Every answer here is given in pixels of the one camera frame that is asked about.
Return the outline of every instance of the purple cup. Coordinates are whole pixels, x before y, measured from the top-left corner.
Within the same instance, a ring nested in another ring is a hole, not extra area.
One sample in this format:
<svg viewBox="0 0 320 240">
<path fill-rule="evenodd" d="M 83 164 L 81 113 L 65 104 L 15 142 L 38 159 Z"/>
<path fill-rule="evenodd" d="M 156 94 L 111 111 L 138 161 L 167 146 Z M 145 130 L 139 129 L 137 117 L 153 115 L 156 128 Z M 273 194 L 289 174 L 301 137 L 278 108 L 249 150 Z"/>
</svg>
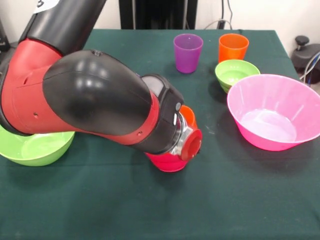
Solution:
<svg viewBox="0 0 320 240">
<path fill-rule="evenodd" d="M 193 73 L 198 66 L 204 41 L 201 37 L 184 33 L 176 36 L 173 40 L 175 66 L 184 74 Z"/>
</svg>

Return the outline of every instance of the white wall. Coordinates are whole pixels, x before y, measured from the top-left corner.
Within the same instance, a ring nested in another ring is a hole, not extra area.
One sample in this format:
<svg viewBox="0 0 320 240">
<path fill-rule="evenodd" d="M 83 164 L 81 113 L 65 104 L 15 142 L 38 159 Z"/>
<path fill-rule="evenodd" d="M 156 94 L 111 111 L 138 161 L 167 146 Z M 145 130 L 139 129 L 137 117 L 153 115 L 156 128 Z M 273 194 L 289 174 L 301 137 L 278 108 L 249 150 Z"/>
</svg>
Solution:
<svg viewBox="0 0 320 240">
<path fill-rule="evenodd" d="M 229 19 L 227 0 L 224 18 Z M 229 0 L 234 29 L 276 30 L 291 54 L 295 37 L 306 35 L 310 42 L 320 43 L 320 0 Z M 198 0 L 196 28 L 203 29 L 221 18 L 221 0 Z"/>
<path fill-rule="evenodd" d="M 320 43 L 320 0 L 229 0 L 233 10 L 234 29 L 276 30 L 286 51 L 296 47 L 294 38 L 307 35 Z M 19 39 L 29 21 L 37 0 L 0 0 L 0 18 L 11 42 Z M 225 0 L 226 19 L 229 19 Z M 198 0 L 196 28 L 221 17 L 221 0 Z M 118 0 L 107 0 L 96 28 L 120 29 Z"/>
<path fill-rule="evenodd" d="M 20 38 L 37 2 L 38 0 L 0 0 L 0 18 L 10 42 Z M 118 0 L 106 1 L 95 28 L 121 28 Z"/>
</svg>

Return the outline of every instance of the black pole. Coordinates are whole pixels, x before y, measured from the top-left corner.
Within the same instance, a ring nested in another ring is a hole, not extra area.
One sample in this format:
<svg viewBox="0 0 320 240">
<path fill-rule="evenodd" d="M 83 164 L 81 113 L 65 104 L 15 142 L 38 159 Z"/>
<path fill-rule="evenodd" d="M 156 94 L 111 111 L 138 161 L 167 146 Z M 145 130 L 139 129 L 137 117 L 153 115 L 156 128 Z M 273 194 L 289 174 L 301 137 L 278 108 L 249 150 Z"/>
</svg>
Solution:
<svg viewBox="0 0 320 240">
<path fill-rule="evenodd" d="M 10 49 L 5 29 L 0 20 L 0 52 L 7 52 Z"/>
</svg>

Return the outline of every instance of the green bowl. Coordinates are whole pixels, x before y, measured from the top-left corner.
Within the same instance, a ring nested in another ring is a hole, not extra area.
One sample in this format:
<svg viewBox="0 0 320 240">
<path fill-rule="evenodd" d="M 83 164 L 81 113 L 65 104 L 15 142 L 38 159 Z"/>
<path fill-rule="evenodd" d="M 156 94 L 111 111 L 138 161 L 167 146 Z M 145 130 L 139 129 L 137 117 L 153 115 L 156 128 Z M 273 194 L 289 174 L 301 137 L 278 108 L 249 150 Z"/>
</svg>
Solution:
<svg viewBox="0 0 320 240">
<path fill-rule="evenodd" d="M 229 87 L 226 87 L 226 86 L 224 86 L 224 85 L 221 85 L 220 84 L 220 86 L 221 86 L 221 88 L 223 89 L 223 91 L 225 91 L 225 93 L 228 93 L 229 92 Z"/>
<path fill-rule="evenodd" d="M 19 136 L 0 125 L 0 155 L 25 166 L 49 165 L 68 150 L 74 136 L 74 131 Z"/>
<path fill-rule="evenodd" d="M 222 61 L 215 67 L 215 75 L 220 85 L 228 89 L 245 77 L 259 74 L 260 71 L 255 65 L 238 59 Z"/>
</svg>

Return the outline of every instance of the black cable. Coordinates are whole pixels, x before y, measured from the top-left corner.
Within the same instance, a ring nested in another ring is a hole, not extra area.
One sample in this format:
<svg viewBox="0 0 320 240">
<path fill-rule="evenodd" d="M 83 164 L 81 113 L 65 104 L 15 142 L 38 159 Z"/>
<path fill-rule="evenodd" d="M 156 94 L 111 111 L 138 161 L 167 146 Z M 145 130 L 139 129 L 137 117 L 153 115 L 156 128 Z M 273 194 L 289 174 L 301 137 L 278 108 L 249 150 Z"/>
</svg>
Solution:
<svg viewBox="0 0 320 240">
<path fill-rule="evenodd" d="M 229 10 L 230 10 L 230 13 L 231 13 L 231 16 L 230 16 L 230 24 L 231 24 L 231 21 L 232 21 L 232 16 L 234 15 L 234 13 L 232 12 L 232 10 L 231 10 L 231 7 L 230 7 L 230 2 L 229 2 L 229 0 L 227 0 L 227 2 L 228 2 L 228 7 L 229 7 Z"/>
<path fill-rule="evenodd" d="M 316 66 L 316 64 L 317 64 L 316 61 L 317 61 L 317 58 L 315 58 L 315 59 L 313 60 L 312 65 Z M 311 86 L 311 78 L 312 78 L 312 73 L 313 73 L 313 71 L 314 71 L 314 69 L 312 69 L 311 72 L 309 73 L 309 78 L 308 78 L 308 85 L 309 85 L 309 87 Z"/>
<path fill-rule="evenodd" d="M 215 21 L 209 23 L 203 30 L 206 30 L 206 29 L 207 29 L 208 27 L 210 27 L 212 24 L 218 23 L 218 22 L 220 22 L 220 21 L 221 21 L 221 19 L 215 20 Z M 225 21 L 226 23 L 228 23 L 228 24 L 230 25 L 230 29 L 232 30 L 232 26 L 231 26 L 230 22 L 229 22 L 228 20 L 223 20 L 223 21 Z"/>
<path fill-rule="evenodd" d="M 225 16 L 225 0 L 221 0 L 222 3 L 222 16 L 221 19 L 224 19 Z"/>
</svg>

